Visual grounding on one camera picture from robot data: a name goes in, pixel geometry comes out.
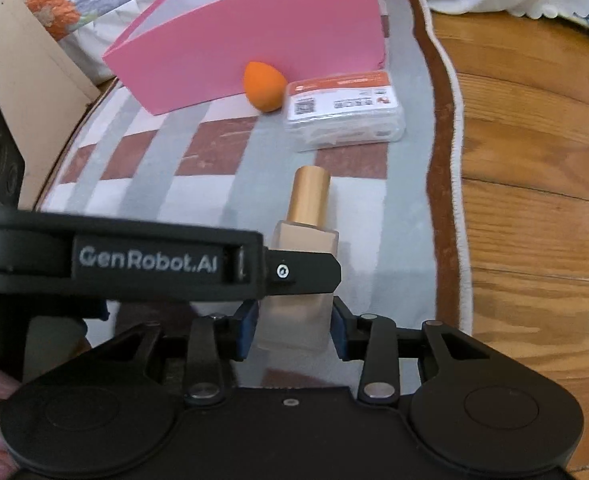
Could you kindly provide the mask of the foundation bottle gold cap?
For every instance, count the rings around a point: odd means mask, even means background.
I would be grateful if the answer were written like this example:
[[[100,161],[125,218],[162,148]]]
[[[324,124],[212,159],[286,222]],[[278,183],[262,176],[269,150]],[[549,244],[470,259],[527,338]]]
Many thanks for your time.
[[[326,228],[329,188],[326,169],[296,170],[288,216],[277,224],[268,254],[275,285],[260,305],[254,342],[262,349],[327,347],[333,291],[340,283],[339,233]]]

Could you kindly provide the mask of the clear floss pick box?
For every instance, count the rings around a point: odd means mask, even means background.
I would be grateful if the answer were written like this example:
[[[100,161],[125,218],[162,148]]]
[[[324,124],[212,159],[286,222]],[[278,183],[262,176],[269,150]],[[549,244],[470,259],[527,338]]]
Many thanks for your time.
[[[406,130],[403,105],[385,70],[293,82],[282,121],[300,151],[393,143]]]

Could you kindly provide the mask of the orange makeup sponge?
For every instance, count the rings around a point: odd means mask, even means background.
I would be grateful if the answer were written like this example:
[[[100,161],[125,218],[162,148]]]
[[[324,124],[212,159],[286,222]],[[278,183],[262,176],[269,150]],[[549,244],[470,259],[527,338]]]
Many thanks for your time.
[[[286,77],[266,63],[250,62],[244,70],[244,94],[262,113],[281,109],[287,84]]]

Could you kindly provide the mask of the checkered cartoon rug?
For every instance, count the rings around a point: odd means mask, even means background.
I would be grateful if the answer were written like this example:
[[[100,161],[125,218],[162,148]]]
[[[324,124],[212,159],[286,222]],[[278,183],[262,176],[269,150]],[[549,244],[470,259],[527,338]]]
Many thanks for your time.
[[[74,134],[44,211],[224,226],[272,235],[296,169],[331,175],[328,224],[355,313],[470,332],[463,104],[427,0],[380,0],[387,70],[405,113],[394,143],[301,152],[279,115],[229,96],[154,116],[115,84]]]

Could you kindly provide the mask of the beige wooden cabinet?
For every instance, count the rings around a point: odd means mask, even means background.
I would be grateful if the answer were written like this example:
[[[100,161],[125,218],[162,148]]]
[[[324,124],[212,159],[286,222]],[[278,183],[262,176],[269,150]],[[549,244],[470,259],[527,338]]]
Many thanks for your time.
[[[25,160],[20,207],[37,204],[99,96],[22,0],[0,0],[0,108]]]

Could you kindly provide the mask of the pink cardboard box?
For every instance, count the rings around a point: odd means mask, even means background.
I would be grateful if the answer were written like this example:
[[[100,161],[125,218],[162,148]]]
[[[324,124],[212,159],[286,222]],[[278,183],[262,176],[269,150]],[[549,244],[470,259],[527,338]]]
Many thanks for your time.
[[[384,58],[379,0],[156,0],[104,53],[153,115],[241,93],[251,62],[301,80]]]

